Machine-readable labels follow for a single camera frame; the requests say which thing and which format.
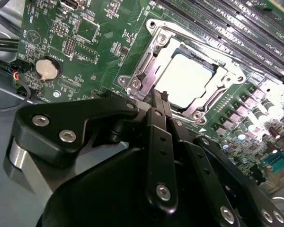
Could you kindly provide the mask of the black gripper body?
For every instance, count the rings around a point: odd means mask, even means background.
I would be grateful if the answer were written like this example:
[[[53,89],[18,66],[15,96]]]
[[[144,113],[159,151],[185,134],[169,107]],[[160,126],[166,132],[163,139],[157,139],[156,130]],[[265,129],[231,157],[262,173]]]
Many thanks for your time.
[[[42,227],[204,227],[201,192],[174,142],[129,148],[63,183]]]

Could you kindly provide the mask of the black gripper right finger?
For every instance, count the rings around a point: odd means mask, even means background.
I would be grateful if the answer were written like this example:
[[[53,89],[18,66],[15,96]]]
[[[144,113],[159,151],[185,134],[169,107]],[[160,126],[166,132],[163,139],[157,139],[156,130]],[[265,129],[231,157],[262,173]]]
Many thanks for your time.
[[[204,136],[191,138],[182,122],[171,117],[166,91],[162,104],[189,180],[201,192],[199,217],[205,227],[284,227],[284,214]]]

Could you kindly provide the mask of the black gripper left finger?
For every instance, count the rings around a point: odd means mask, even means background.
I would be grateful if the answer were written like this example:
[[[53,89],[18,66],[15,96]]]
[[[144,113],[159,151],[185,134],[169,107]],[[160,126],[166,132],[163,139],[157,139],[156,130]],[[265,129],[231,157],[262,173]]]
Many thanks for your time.
[[[46,204],[75,176],[74,165],[87,145],[108,148],[126,142],[125,154],[142,153],[136,199],[157,212],[173,213],[178,193],[170,119],[168,94],[157,90],[150,104],[105,97],[25,106],[16,113],[7,155],[16,176]]]

